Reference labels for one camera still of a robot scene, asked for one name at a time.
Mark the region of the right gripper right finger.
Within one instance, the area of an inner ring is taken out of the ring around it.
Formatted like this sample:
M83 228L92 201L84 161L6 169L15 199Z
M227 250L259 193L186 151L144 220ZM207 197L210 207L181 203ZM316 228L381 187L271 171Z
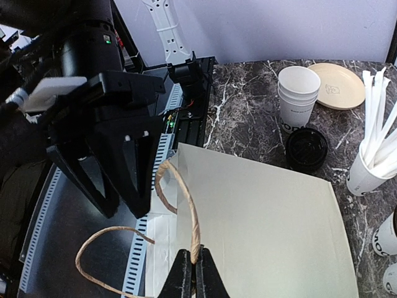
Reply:
M196 297L230 298L216 268L210 250L200 246L195 265Z

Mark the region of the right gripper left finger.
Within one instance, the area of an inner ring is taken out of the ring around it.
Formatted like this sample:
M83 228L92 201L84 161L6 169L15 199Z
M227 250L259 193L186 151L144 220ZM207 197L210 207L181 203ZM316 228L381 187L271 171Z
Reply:
M193 265L190 252L181 249L177 252L158 298L191 298L192 280Z

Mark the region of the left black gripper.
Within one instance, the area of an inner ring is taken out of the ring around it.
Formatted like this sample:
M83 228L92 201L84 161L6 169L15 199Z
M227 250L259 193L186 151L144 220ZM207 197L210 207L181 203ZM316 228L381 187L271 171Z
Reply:
M163 119L150 111L164 81L157 76L105 71L56 101L18 138L23 149L38 145L106 218L119 196L138 219L150 210L151 179ZM104 195L72 149L90 149L102 175Z

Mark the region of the brown paper bag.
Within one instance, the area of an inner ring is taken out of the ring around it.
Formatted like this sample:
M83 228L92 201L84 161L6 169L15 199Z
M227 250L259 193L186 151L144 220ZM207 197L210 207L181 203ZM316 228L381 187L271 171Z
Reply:
M145 292L158 297L181 249L192 295L200 246L230 297L357 297L345 226L330 182L180 144L154 176Z

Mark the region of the stack of black lids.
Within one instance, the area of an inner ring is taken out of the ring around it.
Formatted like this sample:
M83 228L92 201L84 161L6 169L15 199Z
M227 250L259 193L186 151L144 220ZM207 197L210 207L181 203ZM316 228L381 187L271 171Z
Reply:
M285 156L289 167L301 173L312 173L320 169L328 154L328 143L316 129L301 128L290 134L285 145Z

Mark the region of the white paper coffee cup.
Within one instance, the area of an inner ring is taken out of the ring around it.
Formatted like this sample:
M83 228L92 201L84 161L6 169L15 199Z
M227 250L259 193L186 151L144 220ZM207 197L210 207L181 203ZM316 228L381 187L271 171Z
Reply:
M379 256L396 255L396 208L391 215L375 230L372 246Z

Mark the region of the stack of white paper cups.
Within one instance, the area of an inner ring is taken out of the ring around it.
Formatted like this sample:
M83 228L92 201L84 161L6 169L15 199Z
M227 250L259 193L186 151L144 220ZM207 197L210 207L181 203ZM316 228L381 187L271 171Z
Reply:
M280 124L287 133L309 122L321 86L320 77L303 66L289 66L278 75Z

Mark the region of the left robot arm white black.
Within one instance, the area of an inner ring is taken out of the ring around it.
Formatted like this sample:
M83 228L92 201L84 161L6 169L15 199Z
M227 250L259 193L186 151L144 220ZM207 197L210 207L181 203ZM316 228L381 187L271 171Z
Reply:
M1 171L46 155L105 216L149 212L164 81L125 70L136 47L113 1L2 1L1 24L32 39L1 55Z

